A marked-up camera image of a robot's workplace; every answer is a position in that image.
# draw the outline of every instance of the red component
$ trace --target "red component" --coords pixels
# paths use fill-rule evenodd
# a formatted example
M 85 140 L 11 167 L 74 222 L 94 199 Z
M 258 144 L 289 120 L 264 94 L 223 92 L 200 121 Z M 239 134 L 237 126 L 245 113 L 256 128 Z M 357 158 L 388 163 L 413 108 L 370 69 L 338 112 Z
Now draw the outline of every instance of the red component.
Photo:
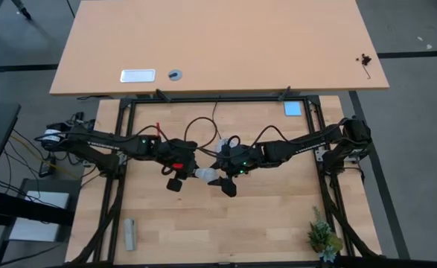
M 183 168 L 183 164 L 180 164 L 180 163 L 172 164 L 172 168 L 182 169 Z

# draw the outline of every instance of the silver plate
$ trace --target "silver plate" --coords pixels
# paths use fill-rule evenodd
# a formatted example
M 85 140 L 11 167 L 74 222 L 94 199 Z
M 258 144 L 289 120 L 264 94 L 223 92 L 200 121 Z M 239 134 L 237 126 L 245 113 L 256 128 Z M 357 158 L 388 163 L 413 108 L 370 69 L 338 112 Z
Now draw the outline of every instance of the silver plate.
M 122 70 L 121 83 L 149 83 L 156 79 L 154 69 Z

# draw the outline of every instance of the light wood desk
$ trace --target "light wood desk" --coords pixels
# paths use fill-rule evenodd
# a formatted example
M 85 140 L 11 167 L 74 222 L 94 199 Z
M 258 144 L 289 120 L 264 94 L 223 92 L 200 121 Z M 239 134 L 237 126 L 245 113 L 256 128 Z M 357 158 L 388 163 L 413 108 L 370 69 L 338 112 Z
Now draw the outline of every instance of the light wood desk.
M 366 67 L 361 54 L 372 61 Z M 121 83 L 155 69 L 152 83 Z M 182 79 L 172 81 L 169 71 Z M 82 1 L 50 93 L 388 89 L 355 0 Z
M 101 101 L 96 130 L 114 132 L 118 104 L 118 100 Z M 342 118 L 338 97 L 321 97 L 321 104 L 326 125 Z M 181 138 L 186 124 L 197 116 L 211 117 L 213 106 L 214 103 L 138 105 L 133 133 L 160 122 L 169 138 Z M 215 120 L 222 136 L 239 135 L 244 144 L 251 144 L 268 124 L 276 125 L 288 138 L 308 134 L 306 117 L 284 116 L 283 104 L 279 102 L 218 103 Z M 212 136 L 213 127 L 204 121 L 197 121 L 188 133 L 188 139 L 198 144 Z M 279 136 L 273 131 L 262 138 L 276 139 Z M 213 161 L 197 152 L 200 167 Z M 312 152 L 294 156 L 278 168 L 258 169 L 240 176 L 235 180 L 235 198 L 193 178 L 184 181 L 181 192 L 169 191 L 165 188 L 168 177 L 160 174 L 160 168 L 155 162 L 129 161 L 121 218 L 131 217 L 137 222 L 138 244 L 135 251 L 125 250 L 122 220 L 115 264 L 317 260 L 307 244 L 309 222 L 314 221 L 312 207 L 317 205 L 323 211 Z M 349 223 L 370 249 L 380 252 L 359 171 L 347 170 L 339 175 L 339 181 Z M 76 257 L 93 235 L 104 187 L 105 179 L 97 178 L 81 191 L 67 261 Z M 104 248 L 108 246 L 107 237 Z

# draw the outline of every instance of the potted plant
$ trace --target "potted plant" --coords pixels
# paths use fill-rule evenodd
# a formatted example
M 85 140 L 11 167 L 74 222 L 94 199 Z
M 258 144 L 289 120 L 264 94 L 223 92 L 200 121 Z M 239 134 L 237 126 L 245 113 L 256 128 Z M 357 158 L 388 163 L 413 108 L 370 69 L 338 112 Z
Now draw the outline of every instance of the potted plant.
M 315 223 L 310 223 L 309 244 L 314 252 L 322 258 L 324 262 L 334 262 L 336 253 L 342 249 L 342 240 L 331 231 L 331 227 L 321 218 L 321 213 L 317 207 L 313 207 Z

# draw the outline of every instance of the metal frame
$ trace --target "metal frame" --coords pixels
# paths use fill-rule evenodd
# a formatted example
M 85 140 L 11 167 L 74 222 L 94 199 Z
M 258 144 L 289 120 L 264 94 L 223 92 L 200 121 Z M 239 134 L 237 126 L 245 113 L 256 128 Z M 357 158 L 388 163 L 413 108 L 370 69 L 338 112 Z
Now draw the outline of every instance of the metal frame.
M 307 119 L 307 126 L 310 133 L 315 132 L 313 116 L 311 113 L 311 105 L 315 106 L 316 113 L 318 115 L 319 128 L 325 128 L 324 118 L 322 116 L 322 110 L 319 102 L 319 96 L 308 95 L 308 96 L 299 96 L 297 92 L 286 92 L 286 101 L 301 101 L 304 104 L 305 116 Z M 121 127 L 124 122 L 124 114 L 126 109 L 129 108 L 129 116 L 127 121 L 127 130 L 126 135 L 132 135 L 133 124 L 134 124 L 134 115 L 135 115 L 135 107 L 138 104 L 148 104 L 148 103 L 203 103 L 203 102 L 256 102 L 256 101 L 273 101 L 276 102 L 278 99 L 282 97 L 282 94 L 273 93 L 270 95 L 259 95 L 253 93 L 245 93 L 245 94 L 204 94 L 204 95 L 177 95 L 172 97 L 172 95 L 164 96 L 163 94 L 157 94 L 157 96 L 149 96 L 142 95 L 138 96 L 137 99 L 121 99 L 118 111 L 118 118 L 115 126 L 115 134 L 121 134 Z M 325 146 L 325 149 L 329 150 L 329 144 Z M 319 186 L 321 188 L 322 194 L 328 194 L 327 182 L 325 181 L 325 174 L 322 169 L 322 165 L 320 165 L 315 158 L 316 169 L 318 173 Z M 103 204 L 101 207 L 101 218 L 100 224 L 103 222 L 103 219 L 108 214 L 109 210 L 109 202 L 110 196 L 112 193 L 112 181 L 114 178 L 108 177 L 106 181 L 106 187 L 104 190 L 103 196 Z M 117 197 L 118 200 L 118 211 L 115 212 L 113 221 L 112 221 L 112 231 L 111 231 L 111 239 L 109 243 L 109 251 L 107 255 L 106 261 L 113 263 L 115 257 L 115 249 L 116 249 L 116 241 L 118 236 L 118 226 L 120 221 L 120 210 L 122 197 L 124 195 L 124 183 L 125 183 L 125 171 L 122 176 L 118 177 L 119 184 L 117 189 Z M 345 209 L 344 203 L 342 201 L 342 195 L 340 193 L 339 182 L 337 181 L 336 176 L 331 177 L 331 187 L 334 190 L 334 198 L 336 200 L 336 205 L 338 211 L 341 211 L 345 220 Z M 328 205 L 325 205 L 325 215 L 326 220 L 331 226 L 331 228 L 335 231 L 334 225 L 334 217 Z M 99 243 L 96 245 L 94 250 L 93 261 L 99 261 L 101 259 L 102 252 L 102 240 L 101 237 Z M 351 241 L 348 238 L 348 235 L 344 232 L 344 240 L 345 246 L 347 249 L 347 253 L 350 256 L 355 256 L 354 247 Z M 139 265 L 124 265 L 121 267 L 319 267 L 319 261 L 288 261 L 288 262 L 260 262 L 260 263 L 226 263 L 226 264 L 139 264 Z

